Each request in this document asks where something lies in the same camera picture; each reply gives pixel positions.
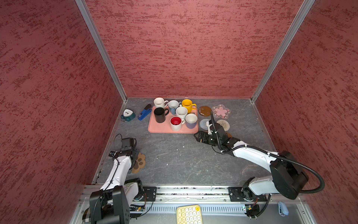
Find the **pink flower coaster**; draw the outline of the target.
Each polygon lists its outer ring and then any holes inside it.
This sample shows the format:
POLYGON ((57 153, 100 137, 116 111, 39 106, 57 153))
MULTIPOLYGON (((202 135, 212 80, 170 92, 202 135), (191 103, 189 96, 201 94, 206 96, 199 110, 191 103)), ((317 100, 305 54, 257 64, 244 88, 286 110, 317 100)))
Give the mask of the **pink flower coaster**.
POLYGON ((229 115, 231 114, 230 109, 222 104, 219 104, 218 106, 213 106, 212 111, 213 116, 220 119, 228 119, 229 115))

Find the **white mug red inside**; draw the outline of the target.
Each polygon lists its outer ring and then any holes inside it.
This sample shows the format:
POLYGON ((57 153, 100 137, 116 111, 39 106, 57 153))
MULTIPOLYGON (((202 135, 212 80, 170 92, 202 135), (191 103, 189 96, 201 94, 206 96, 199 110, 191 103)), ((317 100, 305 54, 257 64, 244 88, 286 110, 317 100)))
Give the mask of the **white mug red inside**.
POLYGON ((181 119, 178 116, 174 116, 170 119, 170 125, 171 125, 171 129, 174 132, 179 132, 182 128, 182 125, 185 124, 185 120, 181 119))

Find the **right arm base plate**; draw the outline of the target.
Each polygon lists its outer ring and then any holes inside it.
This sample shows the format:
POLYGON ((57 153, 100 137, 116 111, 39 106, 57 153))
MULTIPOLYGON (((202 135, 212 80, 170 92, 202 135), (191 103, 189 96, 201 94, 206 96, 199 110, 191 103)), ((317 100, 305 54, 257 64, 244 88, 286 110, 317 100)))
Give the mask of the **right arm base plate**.
POLYGON ((265 195, 255 195, 253 193, 244 193, 242 187, 228 187, 228 195, 231 202, 266 202, 267 198, 265 195))

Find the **brown paw print coaster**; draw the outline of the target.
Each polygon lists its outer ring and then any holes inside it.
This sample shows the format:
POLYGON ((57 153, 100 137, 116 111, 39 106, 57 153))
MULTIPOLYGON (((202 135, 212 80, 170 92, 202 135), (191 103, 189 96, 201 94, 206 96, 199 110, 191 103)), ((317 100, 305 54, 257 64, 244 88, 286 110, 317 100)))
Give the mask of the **brown paw print coaster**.
POLYGON ((145 167, 145 165, 146 165, 145 155, 139 153, 131 172, 137 174, 141 169, 145 167))

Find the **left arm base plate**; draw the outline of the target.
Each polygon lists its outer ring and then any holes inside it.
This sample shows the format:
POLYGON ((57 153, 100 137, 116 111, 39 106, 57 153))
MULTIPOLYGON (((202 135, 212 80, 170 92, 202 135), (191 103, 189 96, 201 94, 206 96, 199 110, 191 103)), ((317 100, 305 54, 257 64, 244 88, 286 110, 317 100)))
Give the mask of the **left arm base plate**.
POLYGON ((155 202, 156 201, 156 195, 157 195, 157 187, 154 186, 144 186, 144 198, 143 200, 145 202, 155 202))

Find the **grey blue woven coaster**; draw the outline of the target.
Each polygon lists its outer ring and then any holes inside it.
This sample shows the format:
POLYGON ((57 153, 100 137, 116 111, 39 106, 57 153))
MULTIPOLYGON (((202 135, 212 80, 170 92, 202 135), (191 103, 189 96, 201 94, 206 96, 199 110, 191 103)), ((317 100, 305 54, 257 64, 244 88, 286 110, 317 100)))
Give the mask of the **grey blue woven coaster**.
POLYGON ((199 126, 201 129, 207 131, 208 130, 208 126, 207 126, 207 123, 209 122, 210 120, 209 119, 202 119, 200 122, 199 122, 199 126))

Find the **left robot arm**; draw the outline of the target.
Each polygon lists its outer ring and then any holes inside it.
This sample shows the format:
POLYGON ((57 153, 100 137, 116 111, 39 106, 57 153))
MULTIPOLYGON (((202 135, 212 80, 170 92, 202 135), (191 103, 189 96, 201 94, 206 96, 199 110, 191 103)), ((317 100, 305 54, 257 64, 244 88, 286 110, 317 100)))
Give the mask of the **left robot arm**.
POLYGON ((140 179, 126 181, 127 174, 134 167, 139 155, 136 150, 137 140, 124 138, 121 142, 121 148, 109 154, 113 167, 108 179, 100 190, 90 195, 91 224, 128 224, 131 219, 131 203, 135 197, 144 193, 140 179))

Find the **colourful zigzag woven coaster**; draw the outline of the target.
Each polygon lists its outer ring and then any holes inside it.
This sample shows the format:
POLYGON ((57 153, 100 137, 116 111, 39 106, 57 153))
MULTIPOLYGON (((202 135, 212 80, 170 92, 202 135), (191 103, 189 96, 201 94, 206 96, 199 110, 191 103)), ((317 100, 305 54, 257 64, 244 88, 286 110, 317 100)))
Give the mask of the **colourful zigzag woven coaster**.
POLYGON ((227 132, 230 129, 230 124, 224 119, 218 120, 217 123, 223 127, 225 132, 227 132))

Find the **dark brown cork coaster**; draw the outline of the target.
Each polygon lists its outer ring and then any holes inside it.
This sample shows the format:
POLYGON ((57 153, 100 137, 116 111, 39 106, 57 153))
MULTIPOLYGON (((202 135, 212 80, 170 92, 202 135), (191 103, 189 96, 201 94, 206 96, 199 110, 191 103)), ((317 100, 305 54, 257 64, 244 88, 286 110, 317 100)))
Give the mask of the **dark brown cork coaster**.
POLYGON ((198 109, 199 115, 201 115, 203 117, 211 116, 211 112, 212 112, 212 108, 210 108, 209 106, 206 106, 206 105, 203 105, 198 109))

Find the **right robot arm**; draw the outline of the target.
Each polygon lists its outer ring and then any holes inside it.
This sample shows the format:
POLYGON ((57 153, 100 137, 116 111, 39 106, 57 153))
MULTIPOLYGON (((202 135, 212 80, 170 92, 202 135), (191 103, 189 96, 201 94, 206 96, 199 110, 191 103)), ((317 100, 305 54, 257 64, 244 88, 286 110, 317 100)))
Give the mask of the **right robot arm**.
POLYGON ((242 140, 229 137, 223 128, 211 126, 209 131, 199 131, 195 139, 217 147, 223 155, 242 158, 269 172, 265 177, 252 177, 241 188, 241 197, 253 201, 260 195, 280 194, 294 200, 299 194, 314 194, 323 191, 325 182, 312 168, 296 161, 288 151, 271 152, 242 140))

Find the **lavender mug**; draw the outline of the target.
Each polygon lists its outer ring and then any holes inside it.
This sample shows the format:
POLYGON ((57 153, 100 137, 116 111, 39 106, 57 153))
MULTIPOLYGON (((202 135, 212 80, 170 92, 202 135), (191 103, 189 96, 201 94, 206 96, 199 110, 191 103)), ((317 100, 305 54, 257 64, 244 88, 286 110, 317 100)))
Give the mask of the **lavender mug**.
POLYGON ((197 120, 198 118, 194 113, 187 114, 185 117, 186 127, 189 129, 194 129, 196 127, 197 120))

